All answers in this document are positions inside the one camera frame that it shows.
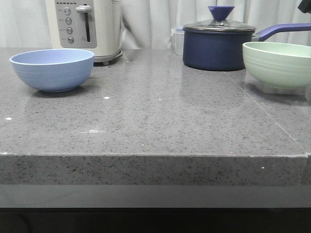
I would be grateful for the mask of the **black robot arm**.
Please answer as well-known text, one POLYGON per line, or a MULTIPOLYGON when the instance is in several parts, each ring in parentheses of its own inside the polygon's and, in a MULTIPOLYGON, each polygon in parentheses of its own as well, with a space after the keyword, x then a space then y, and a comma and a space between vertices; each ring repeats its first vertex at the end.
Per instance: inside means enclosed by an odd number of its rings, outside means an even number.
POLYGON ((303 13, 311 13, 311 0, 302 0, 298 9, 303 13))

